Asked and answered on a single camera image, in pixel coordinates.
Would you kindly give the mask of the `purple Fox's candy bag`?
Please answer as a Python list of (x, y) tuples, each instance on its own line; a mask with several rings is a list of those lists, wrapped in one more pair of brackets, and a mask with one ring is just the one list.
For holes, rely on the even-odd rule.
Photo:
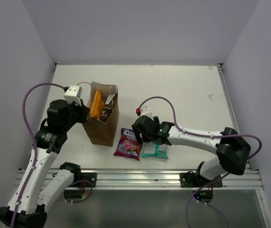
[(142, 144), (137, 142), (133, 130), (121, 128), (121, 137), (113, 155), (139, 161), (141, 149)]

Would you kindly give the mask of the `teal candy bag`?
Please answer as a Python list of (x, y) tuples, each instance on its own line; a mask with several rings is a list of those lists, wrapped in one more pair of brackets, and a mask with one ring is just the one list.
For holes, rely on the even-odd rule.
[(158, 145), (157, 143), (147, 142), (144, 143), (143, 145), (142, 157), (143, 158), (152, 157), (167, 160), (168, 159), (167, 150), (168, 146), (165, 144)]

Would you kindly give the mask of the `orange Kettle chips bag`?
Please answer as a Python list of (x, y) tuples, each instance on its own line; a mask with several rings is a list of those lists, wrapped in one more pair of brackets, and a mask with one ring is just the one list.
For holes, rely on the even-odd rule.
[(102, 108), (103, 108), (102, 93), (99, 89), (97, 89), (93, 95), (90, 105), (90, 118), (100, 119)]

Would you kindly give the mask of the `brown paper bag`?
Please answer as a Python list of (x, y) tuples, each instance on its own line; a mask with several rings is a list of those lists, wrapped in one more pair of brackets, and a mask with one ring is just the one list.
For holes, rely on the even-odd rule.
[[(90, 108), (93, 95), (97, 89), (102, 93), (103, 107), (108, 95), (118, 94), (118, 87), (116, 85), (105, 85), (97, 82), (91, 82), (91, 92), (90, 97), (87, 102)], [(113, 112), (110, 117), (104, 123), (98, 118), (90, 118), (90, 113), (88, 114), (88, 120), (83, 124), (84, 130), (86, 131), (88, 138), (92, 144), (102, 145), (102, 146), (113, 146), (114, 137), (117, 129), (119, 119), (119, 106), (118, 100), (114, 107)]]

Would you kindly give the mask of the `brown Kettle sea salt chips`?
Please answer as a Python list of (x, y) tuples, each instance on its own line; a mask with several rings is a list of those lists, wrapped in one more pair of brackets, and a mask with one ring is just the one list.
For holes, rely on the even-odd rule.
[(105, 123), (107, 121), (107, 119), (110, 117), (110, 115), (113, 112), (114, 107), (117, 103), (117, 100), (118, 100), (118, 94), (108, 95), (108, 97), (105, 101), (104, 107), (101, 111), (100, 120), (102, 122)]

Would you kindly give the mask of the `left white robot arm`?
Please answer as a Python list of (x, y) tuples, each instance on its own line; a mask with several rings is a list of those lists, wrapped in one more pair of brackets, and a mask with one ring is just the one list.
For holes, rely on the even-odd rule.
[(11, 228), (42, 228), (47, 212), (69, 186), (83, 183), (81, 167), (63, 163), (55, 177), (43, 184), (51, 165), (67, 140), (67, 132), (76, 123), (85, 123), (89, 108), (82, 100), (71, 103), (55, 100), (47, 109), (47, 118), (34, 135), (34, 145), (24, 176), (7, 206), (0, 207), (0, 221)]

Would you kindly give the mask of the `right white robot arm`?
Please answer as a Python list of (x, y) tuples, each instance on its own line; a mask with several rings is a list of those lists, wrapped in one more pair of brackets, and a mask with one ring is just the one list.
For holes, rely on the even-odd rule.
[(156, 116), (141, 115), (132, 129), (139, 143), (182, 145), (214, 154), (214, 158), (201, 162), (195, 172), (186, 175), (192, 186), (206, 186), (225, 173), (243, 175), (251, 150), (248, 142), (230, 127), (219, 132), (193, 131), (171, 122), (159, 122)]

